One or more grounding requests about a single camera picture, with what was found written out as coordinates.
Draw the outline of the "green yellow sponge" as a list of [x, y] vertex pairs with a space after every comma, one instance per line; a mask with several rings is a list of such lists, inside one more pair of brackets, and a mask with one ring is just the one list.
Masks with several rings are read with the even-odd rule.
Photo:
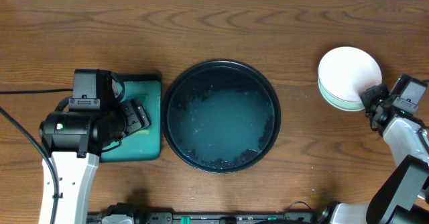
[[148, 135], [150, 134], [150, 128], [140, 129], [136, 131], [135, 134]]

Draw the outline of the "mint plate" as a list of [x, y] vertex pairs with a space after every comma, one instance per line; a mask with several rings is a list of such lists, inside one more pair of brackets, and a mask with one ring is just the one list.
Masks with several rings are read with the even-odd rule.
[[330, 94], [323, 84], [321, 83], [320, 79], [318, 79], [318, 88], [320, 91], [320, 94], [323, 96], [323, 98], [333, 107], [340, 109], [342, 111], [361, 111], [364, 110], [364, 106], [362, 103], [354, 103], [354, 102], [348, 102], [341, 99], [336, 98], [332, 94]]

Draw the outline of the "white plate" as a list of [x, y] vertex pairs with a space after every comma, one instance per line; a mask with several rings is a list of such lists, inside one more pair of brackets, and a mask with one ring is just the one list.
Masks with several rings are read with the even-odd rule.
[[337, 99], [360, 103], [359, 93], [382, 82], [381, 69], [365, 51], [343, 46], [330, 50], [320, 60], [318, 78]]

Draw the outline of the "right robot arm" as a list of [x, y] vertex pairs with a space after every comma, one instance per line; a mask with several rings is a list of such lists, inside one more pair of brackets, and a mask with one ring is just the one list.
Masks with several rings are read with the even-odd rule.
[[392, 90], [377, 85], [360, 93], [369, 126], [389, 146], [396, 169], [367, 205], [333, 202], [317, 223], [427, 223], [428, 126], [415, 117], [428, 88], [425, 80], [402, 74]]

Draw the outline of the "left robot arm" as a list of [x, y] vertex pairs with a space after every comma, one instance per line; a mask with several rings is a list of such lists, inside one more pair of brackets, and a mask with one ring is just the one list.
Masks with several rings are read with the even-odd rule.
[[102, 153], [151, 125], [142, 102], [125, 99], [125, 85], [114, 72], [77, 69], [72, 92], [40, 124], [48, 155], [40, 223], [86, 223]]

